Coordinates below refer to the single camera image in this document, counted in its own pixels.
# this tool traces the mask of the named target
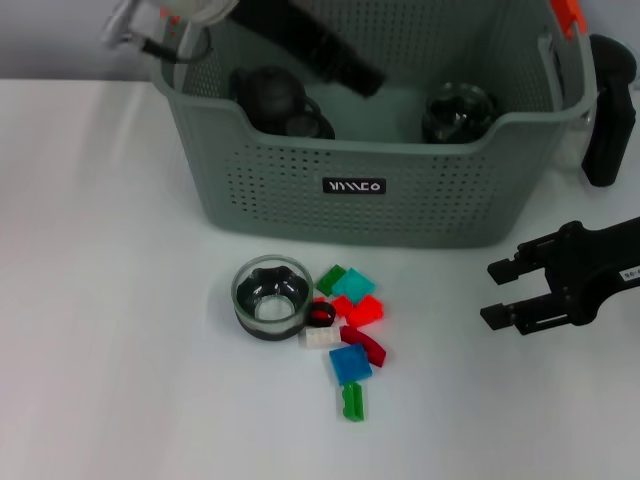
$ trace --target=gray plastic basket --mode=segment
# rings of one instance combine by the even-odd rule
[[[589,39],[561,31],[548,0],[311,0],[307,5],[389,75],[370,100],[324,84],[280,48],[225,21],[198,65],[153,61],[205,212],[220,227],[294,239],[477,247],[512,228],[570,122],[596,100]],[[202,32],[165,34],[184,51]],[[338,140],[256,131],[228,100],[237,67],[299,76]],[[427,92],[466,82],[508,113],[480,141],[421,144]],[[323,180],[385,179],[384,195],[323,191]]]

